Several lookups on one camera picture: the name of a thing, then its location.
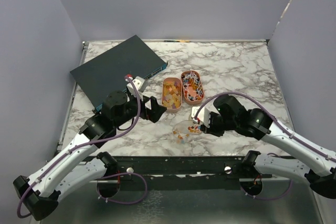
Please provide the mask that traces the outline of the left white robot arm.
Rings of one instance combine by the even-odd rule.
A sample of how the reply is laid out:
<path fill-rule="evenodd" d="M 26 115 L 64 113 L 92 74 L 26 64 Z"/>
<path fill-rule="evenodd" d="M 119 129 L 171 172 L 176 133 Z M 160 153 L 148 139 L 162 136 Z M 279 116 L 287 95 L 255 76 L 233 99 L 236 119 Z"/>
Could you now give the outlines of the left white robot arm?
<path fill-rule="evenodd" d="M 155 97 L 132 95 L 114 91 L 102 104 L 100 112 L 86 120 L 74 139 L 52 160 L 37 172 L 18 176 L 13 185 L 28 215 L 40 221 L 48 217 L 72 191 L 91 180 L 120 177 L 118 162 L 107 152 L 81 166 L 80 163 L 101 148 L 107 141 L 119 137 L 117 129 L 132 121 L 127 134 L 139 119 L 156 123 L 166 107 L 158 104 Z"/>

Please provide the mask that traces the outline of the pink tray of lollipops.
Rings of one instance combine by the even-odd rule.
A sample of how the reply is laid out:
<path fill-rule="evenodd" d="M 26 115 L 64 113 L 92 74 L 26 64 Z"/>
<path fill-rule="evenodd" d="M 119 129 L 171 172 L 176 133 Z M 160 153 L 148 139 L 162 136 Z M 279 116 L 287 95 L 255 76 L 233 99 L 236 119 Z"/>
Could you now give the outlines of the pink tray of lollipops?
<path fill-rule="evenodd" d="M 190 70 L 181 74 L 183 98 L 187 104 L 197 105 L 202 103 L 205 92 L 199 73 Z"/>

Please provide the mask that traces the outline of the clear plastic jar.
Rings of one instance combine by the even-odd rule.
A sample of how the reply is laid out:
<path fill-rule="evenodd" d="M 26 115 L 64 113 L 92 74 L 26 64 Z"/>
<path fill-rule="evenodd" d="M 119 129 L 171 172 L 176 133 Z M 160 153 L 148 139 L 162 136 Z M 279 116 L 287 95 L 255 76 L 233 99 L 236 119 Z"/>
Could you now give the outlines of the clear plastic jar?
<path fill-rule="evenodd" d="M 177 144 L 189 143 L 191 140 L 191 133 L 187 127 L 176 124 L 172 130 L 174 140 Z"/>

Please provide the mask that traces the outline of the pink tray of popsicle candies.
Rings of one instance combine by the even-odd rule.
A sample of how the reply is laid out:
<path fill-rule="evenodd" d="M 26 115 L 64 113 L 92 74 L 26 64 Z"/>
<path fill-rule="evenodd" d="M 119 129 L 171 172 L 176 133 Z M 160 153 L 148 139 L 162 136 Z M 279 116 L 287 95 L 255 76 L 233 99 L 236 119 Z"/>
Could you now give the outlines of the pink tray of popsicle candies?
<path fill-rule="evenodd" d="M 177 112 L 182 107 L 182 82 L 179 78 L 168 77 L 162 84 L 162 105 L 170 113 Z"/>

